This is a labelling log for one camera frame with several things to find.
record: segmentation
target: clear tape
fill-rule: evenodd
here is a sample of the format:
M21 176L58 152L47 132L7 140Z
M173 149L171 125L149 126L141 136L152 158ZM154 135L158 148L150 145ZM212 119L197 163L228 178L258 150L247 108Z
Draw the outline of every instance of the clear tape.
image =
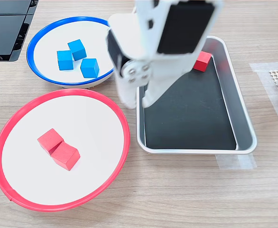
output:
M271 74L269 73L271 70L278 69L278 62L252 63L250 64L250 67L254 72L257 73L278 115L278 88L275 81L272 79Z
M257 167L253 153L246 155L216 155L221 170L253 170Z

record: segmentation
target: blue cube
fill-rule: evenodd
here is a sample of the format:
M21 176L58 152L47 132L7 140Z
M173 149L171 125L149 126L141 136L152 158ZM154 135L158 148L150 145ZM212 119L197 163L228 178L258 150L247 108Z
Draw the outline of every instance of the blue cube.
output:
M77 61L82 58L86 58L85 48L81 40L75 40L68 43L69 49L72 51L74 60Z
M99 74L99 66L95 58L85 58L80 66L83 77L96 78Z
M71 51L57 51L59 70L73 70L73 57Z

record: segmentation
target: wooden table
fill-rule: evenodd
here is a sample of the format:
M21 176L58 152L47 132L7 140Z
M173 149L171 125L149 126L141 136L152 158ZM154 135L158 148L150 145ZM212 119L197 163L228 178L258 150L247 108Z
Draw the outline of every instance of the wooden table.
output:
M30 100L59 89L26 62L31 38L71 16L107 19L130 12L131 1L40 1L17 62L0 62L0 131ZM278 228L278 116L249 63L278 62L278 0L228 1L212 32L228 47L259 144L257 168L220 170L215 156L149 155L136 142L135 111L120 105L113 79L95 87L123 109L131 132L119 176L95 199L58 213L10 202L0 190L0 228Z

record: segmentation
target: wooden block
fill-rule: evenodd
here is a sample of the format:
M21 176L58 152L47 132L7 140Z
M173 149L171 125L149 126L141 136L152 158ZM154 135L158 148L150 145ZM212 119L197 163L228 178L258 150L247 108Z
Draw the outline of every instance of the wooden block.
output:
M64 139L52 128L40 138L38 138L38 142L42 146L42 148L51 155L57 147L64 142Z
M207 53L204 51L200 52L198 59L193 68L204 72L207 68L207 65L210 62L211 57L212 57L212 54L210 54L210 53Z
M84 45L82 44L81 40L75 40L68 43L69 49L71 50L74 60L77 61L82 58L86 58L86 52Z
M73 57L71 51L57 51L59 70L73 70Z
M80 154L76 148L62 142L51 157L58 165L70 171L79 160Z
M85 58L82 60L80 66L83 77L85 78L96 78L99 74L99 66L97 59L95 58Z

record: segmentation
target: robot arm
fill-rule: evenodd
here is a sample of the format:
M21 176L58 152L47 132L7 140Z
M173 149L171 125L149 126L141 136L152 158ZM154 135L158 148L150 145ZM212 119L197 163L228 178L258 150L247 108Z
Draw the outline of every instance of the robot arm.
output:
M192 70L222 5L222 0L135 0L136 13L110 17L108 51L128 108L136 107L137 87L148 85L146 108Z

